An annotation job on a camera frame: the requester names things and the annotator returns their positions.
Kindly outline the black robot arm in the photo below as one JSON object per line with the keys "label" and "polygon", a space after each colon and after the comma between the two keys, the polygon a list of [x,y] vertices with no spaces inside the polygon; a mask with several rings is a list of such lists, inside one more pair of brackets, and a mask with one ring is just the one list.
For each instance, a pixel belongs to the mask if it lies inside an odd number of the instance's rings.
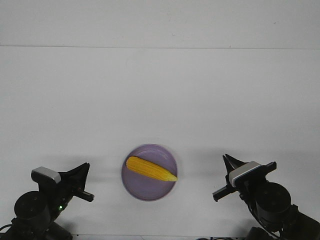
{"label": "black robot arm", "polygon": [[267,180],[267,174],[276,170],[276,162],[260,164],[243,162],[229,154],[222,157],[226,167],[226,185],[213,192],[218,201],[229,194],[239,197],[260,224],[252,227],[247,240],[318,240],[320,223],[301,213],[292,204],[291,195],[281,184]]}
{"label": "black robot arm", "polygon": [[72,234],[56,223],[73,197],[87,202],[94,195],[85,191],[90,164],[57,172],[40,166],[31,171],[38,190],[21,195],[14,205],[15,218],[0,235],[2,240],[71,240]]}

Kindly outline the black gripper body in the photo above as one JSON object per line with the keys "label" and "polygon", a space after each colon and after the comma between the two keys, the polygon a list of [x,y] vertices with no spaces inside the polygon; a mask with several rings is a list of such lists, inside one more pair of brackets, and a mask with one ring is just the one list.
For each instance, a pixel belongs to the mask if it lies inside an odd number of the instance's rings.
{"label": "black gripper body", "polygon": [[256,170],[236,180],[235,187],[227,185],[226,182],[226,185],[224,187],[212,193],[213,199],[218,202],[218,200],[226,197],[229,194],[239,192],[241,194],[240,198],[246,201],[250,197],[250,195],[253,194],[257,186],[267,181],[267,174],[274,171],[276,168],[277,163],[275,161],[270,162],[266,165],[261,164],[260,168],[257,168]]}
{"label": "black gripper body", "polygon": [[60,215],[66,209],[73,197],[80,198],[87,202],[94,200],[94,195],[84,191],[78,185],[69,183],[42,183],[38,184],[39,191],[43,193],[48,202],[49,212],[51,215]]}

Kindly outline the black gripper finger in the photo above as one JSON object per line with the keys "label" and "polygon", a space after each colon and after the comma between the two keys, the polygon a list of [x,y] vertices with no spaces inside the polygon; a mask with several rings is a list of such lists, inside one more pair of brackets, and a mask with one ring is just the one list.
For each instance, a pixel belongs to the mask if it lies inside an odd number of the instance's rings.
{"label": "black gripper finger", "polygon": [[226,179],[226,184],[227,185],[230,185],[230,180],[229,180],[229,176],[230,176],[230,173],[234,170],[230,160],[227,158],[226,155],[223,155],[222,156],[222,159],[223,159],[223,162],[224,162],[224,165],[225,165],[225,168],[226,168],[226,176],[225,176],[225,179]]}
{"label": "black gripper finger", "polygon": [[230,163],[233,166],[234,170],[246,164],[246,162],[240,161],[228,154],[225,154],[225,156],[227,156],[227,158],[230,160]]}
{"label": "black gripper finger", "polygon": [[74,189],[77,192],[83,192],[85,190],[89,169],[90,169],[90,164],[88,162],[85,162],[73,169],[74,170],[73,185],[74,185]]}
{"label": "black gripper finger", "polygon": [[63,181],[68,181],[71,183],[74,183],[74,168],[72,170],[66,171],[66,172],[59,172],[61,179]]}

